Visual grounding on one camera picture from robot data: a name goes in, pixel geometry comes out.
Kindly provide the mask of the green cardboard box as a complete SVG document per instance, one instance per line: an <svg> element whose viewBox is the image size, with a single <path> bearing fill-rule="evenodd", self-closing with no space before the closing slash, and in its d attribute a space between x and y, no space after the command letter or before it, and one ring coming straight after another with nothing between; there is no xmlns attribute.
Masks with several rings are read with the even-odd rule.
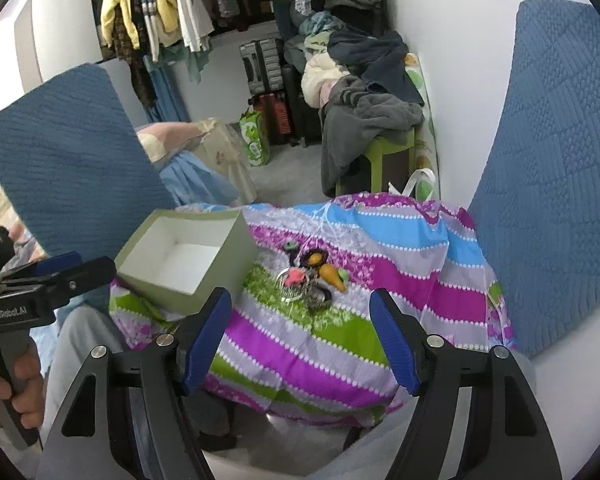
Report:
<svg viewBox="0 0 600 480"><path fill-rule="evenodd" d="M118 277L157 307L190 315L218 287L237 301L258 248L242 211L156 210L122 247Z"/></svg>

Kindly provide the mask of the black hair stick green flower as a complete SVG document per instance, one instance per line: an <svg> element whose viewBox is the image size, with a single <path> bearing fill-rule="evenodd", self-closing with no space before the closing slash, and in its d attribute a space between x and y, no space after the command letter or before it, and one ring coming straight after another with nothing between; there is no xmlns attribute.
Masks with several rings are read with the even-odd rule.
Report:
<svg viewBox="0 0 600 480"><path fill-rule="evenodd" d="M300 244L296 240L286 240L283 244L283 251L288 257L289 266L291 268L296 266L300 252Z"/></svg>

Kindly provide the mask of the person's grey trouser leg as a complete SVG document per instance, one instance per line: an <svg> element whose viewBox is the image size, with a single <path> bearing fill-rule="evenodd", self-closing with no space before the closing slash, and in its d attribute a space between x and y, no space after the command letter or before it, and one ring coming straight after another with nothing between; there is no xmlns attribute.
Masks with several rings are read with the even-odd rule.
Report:
<svg viewBox="0 0 600 480"><path fill-rule="evenodd" d="M85 359L96 346L111 352L126 351L122 333L108 314L90 306L75 308L60 330L45 393L45 412L40 435L45 444L62 402Z"/></svg>

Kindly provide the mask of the colourful striped floral cloth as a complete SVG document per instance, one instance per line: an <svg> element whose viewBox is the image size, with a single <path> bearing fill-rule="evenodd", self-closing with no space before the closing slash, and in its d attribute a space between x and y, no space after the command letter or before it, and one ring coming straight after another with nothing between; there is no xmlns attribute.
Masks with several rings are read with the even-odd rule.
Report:
<svg viewBox="0 0 600 480"><path fill-rule="evenodd" d="M361 193L242 214L258 255L204 382L221 398L314 426L377 425L407 401L370 319L378 288L455 347L515 343L462 208ZM293 268L286 240L300 244Z"/></svg>

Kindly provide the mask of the light blue bedding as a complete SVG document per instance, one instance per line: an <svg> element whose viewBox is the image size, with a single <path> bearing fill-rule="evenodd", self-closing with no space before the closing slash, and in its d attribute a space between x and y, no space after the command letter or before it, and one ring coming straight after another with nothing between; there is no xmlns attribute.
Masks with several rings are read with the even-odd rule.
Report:
<svg viewBox="0 0 600 480"><path fill-rule="evenodd" d="M207 167L191 152L174 155L159 171L159 177L178 206L230 205L239 198L239 192L226 177Z"/></svg>

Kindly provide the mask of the blue quilted cushion left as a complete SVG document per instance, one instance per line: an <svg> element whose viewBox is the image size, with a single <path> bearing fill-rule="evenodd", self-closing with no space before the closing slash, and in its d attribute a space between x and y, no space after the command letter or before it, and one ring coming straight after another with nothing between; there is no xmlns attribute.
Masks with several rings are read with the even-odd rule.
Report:
<svg viewBox="0 0 600 480"><path fill-rule="evenodd" d="M0 111L0 185L47 255L114 258L174 199L106 70L83 64Z"/></svg>

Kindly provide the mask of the blue quilted cushion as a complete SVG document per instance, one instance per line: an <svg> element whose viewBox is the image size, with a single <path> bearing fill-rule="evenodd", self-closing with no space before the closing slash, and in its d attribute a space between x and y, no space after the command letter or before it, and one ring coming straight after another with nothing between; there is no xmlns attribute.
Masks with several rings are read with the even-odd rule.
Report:
<svg viewBox="0 0 600 480"><path fill-rule="evenodd" d="M0 111L0 185L47 255L114 258L174 199L106 70L83 64Z"/></svg>
<svg viewBox="0 0 600 480"><path fill-rule="evenodd" d="M498 131L469 212L518 349L536 356L600 305L600 16L524 0Z"/></svg>

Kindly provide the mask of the green plastic stool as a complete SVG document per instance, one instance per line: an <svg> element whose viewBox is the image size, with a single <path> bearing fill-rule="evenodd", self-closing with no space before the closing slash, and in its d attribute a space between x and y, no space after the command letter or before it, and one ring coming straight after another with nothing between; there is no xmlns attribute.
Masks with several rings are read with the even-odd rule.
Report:
<svg viewBox="0 0 600 480"><path fill-rule="evenodd" d="M348 148L338 162L341 169L335 194L388 192L389 184L403 188L415 169L415 129L396 136L375 136L366 148Z"/></svg>

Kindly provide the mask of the green shopping bag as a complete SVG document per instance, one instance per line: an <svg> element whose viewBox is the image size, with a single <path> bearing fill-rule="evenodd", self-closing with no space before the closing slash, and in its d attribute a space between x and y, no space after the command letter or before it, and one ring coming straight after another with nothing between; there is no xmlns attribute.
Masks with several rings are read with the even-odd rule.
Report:
<svg viewBox="0 0 600 480"><path fill-rule="evenodd" d="M250 108L239 119L240 135L251 166L265 166L270 161L268 129L263 113Z"/></svg>

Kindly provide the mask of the pink beige pillow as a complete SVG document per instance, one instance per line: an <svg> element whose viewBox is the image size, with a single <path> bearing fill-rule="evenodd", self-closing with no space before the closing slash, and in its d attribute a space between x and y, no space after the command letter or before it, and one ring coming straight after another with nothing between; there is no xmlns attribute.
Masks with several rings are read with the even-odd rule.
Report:
<svg viewBox="0 0 600 480"><path fill-rule="evenodd" d="M137 129L136 135L149 160L157 166L197 146L215 125L214 118L201 122L154 122Z"/></svg>

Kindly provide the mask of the blue quilted cushion right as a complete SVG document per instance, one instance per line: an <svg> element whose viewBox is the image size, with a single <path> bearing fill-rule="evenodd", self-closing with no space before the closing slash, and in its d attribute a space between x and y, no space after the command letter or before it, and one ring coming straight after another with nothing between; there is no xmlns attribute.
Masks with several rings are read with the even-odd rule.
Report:
<svg viewBox="0 0 600 480"><path fill-rule="evenodd" d="M536 356L600 305L600 16L524 0L498 131L469 212L518 349Z"/></svg>

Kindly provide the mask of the grey fleece garment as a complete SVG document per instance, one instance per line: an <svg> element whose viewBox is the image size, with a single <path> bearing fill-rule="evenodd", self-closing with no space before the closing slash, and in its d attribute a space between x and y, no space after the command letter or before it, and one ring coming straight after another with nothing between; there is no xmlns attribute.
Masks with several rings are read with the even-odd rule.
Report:
<svg viewBox="0 0 600 480"><path fill-rule="evenodd" d="M334 197L337 181L352 162L364 154L378 136L396 142L424 120L422 107L404 102L391 93L374 93L363 81L348 75L340 78L322 109L321 185Z"/></svg>

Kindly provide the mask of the black red suitcases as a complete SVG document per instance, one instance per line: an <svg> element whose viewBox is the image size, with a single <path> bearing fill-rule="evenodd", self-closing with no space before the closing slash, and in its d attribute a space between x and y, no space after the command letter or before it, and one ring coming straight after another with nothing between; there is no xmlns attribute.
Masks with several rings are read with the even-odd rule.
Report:
<svg viewBox="0 0 600 480"><path fill-rule="evenodd" d="M285 58L279 38L252 40L239 47L250 92L249 105L263 114L268 142L309 145L322 142L318 111L309 107L301 90L301 73Z"/></svg>

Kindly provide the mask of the cream fluffy garment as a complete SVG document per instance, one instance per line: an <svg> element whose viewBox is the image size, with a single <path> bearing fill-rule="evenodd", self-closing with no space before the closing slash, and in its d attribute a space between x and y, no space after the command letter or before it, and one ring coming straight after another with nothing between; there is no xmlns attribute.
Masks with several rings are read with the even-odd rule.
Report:
<svg viewBox="0 0 600 480"><path fill-rule="evenodd" d="M324 84L336 82L350 72L334 61L327 52L317 53L306 62L301 78L301 90L309 107L318 110L327 100L322 98Z"/></svg>

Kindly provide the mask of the white hanging shirt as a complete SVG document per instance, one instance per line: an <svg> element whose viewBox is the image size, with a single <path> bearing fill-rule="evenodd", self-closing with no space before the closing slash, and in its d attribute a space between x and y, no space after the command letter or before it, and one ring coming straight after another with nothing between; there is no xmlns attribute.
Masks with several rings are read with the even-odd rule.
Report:
<svg viewBox="0 0 600 480"><path fill-rule="evenodd" d="M184 44L192 52L208 51L214 31L204 0L176 0Z"/></svg>

